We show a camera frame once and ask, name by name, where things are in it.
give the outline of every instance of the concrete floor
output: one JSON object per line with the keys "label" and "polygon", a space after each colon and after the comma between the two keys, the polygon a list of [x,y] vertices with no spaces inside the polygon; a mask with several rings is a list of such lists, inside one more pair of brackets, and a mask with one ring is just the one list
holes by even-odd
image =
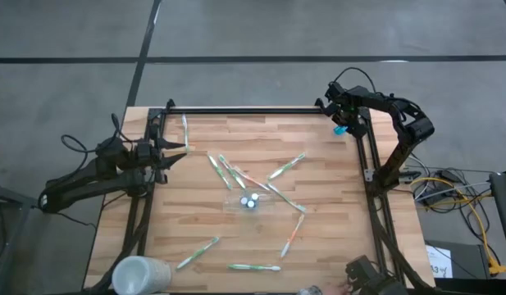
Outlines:
{"label": "concrete floor", "polygon": [[[136,57],[152,1],[0,0],[0,57]],[[500,0],[165,0],[149,56],[506,54]],[[347,66],[412,99],[435,124],[415,153],[429,166],[506,170],[506,62],[146,65],[137,106],[310,105]],[[0,65],[0,184],[36,196],[74,169],[122,116],[135,65]],[[365,84],[358,74],[346,86]],[[470,173],[470,181],[487,174]],[[96,222],[99,198],[66,213]],[[488,240],[506,264],[495,202]],[[457,212],[419,212],[426,239],[479,243]],[[80,289],[94,232],[34,212],[16,254],[11,293]]]}

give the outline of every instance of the white cup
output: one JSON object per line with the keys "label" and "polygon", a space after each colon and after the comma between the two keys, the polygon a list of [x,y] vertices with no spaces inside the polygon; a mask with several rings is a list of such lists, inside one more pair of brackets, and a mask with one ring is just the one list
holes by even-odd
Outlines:
{"label": "white cup", "polygon": [[112,286],[119,295],[147,295],[162,291],[171,282],[171,268],[165,262],[143,256],[128,256],[112,273]]}

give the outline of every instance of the person's hand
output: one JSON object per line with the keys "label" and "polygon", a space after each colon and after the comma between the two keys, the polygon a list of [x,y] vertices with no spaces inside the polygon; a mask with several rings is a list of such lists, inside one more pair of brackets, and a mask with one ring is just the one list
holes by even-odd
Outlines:
{"label": "person's hand", "polygon": [[328,284],[322,290],[322,295],[349,295],[350,286],[345,283],[341,285]]}

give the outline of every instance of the white label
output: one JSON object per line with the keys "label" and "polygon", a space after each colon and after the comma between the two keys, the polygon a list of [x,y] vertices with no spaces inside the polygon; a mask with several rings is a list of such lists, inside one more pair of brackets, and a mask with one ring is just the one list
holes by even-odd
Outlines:
{"label": "white label", "polygon": [[432,246],[426,246],[426,250],[433,276],[435,278],[453,278],[451,251]]}

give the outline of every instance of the butcher block tabletop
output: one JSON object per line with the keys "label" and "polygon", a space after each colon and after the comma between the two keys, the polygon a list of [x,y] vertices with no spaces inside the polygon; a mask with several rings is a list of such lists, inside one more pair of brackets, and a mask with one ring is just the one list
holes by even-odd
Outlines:
{"label": "butcher block tabletop", "polygon": [[[129,107],[123,124],[125,135],[142,138],[147,114],[148,107]],[[336,135],[335,123],[329,118],[216,114],[187,115],[187,121],[190,152],[166,170],[168,184],[156,185],[145,249],[145,256],[167,261],[173,269],[165,291],[294,293],[312,285],[345,282],[345,265],[357,256],[376,260],[357,145],[349,134]],[[396,133],[384,113],[372,112],[372,122],[384,162],[397,143]],[[180,115],[167,115],[164,136],[171,142],[184,142]],[[368,150],[367,158],[371,159]],[[169,150],[166,156],[184,151],[184,147]],[[300,212],[276,195],[260,202],[256,211],[229,206],[241,188],[225,171],[233,186],[229,190],[207,154],[215,159],[221,154],[232,166],[266,183],[268,175],[302,152],[306,153],[303,160],[272,181],[285,196],[307,208],[281,260],[280,252]],[[245,183],[248,189],[259,188],[248,180]],[[104,202],[119,194],[107,195]],[[411,194],[390,192],[389,200],[400,250],[413,269],[434,285]],[[122,197],[103,209],[85,287],[97,283],[119,254],[129,208],[130,198]],[[216,245],[175,270],[216,236],[220,237]],[[231,270],[228,264],[280,266],[281,271]]]}

